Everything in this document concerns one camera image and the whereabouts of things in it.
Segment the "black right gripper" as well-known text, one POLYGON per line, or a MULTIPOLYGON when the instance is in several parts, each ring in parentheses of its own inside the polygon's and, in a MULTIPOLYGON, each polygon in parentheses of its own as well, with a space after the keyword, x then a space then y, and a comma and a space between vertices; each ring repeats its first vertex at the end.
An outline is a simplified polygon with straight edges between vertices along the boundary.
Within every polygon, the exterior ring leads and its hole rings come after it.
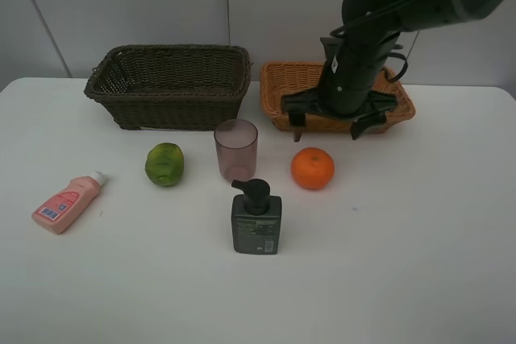
POLYGON ((393 94, 374 91, 373 86, 398 38, 398 33, 391 33, 371 43, 350 35, 322 37, 326 61, 318 84, 281 97, 281 110, 288 114, 293 141, 298 143, 306 129, 306 114, 356 119, 350 127, 353 140, 383 126, 385 112, 396 110, 398 100, 393 94))

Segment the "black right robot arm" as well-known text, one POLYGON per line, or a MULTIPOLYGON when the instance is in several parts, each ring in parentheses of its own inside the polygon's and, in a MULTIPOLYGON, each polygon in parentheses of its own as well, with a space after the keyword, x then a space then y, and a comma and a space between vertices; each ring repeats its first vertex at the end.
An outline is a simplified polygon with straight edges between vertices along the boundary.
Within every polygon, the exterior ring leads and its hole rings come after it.
POLYGON ((294 138, 301 138, 309 114, 349 122, 353 139, 385 124, 387 113, 398 106, 397 97, 372 87, 388 58, 407 60, 397 44, 399 35, 482 20, 502 2, 343 0, 341 26, 321 39, 326 61, 318 84, 281 99, 294 138))

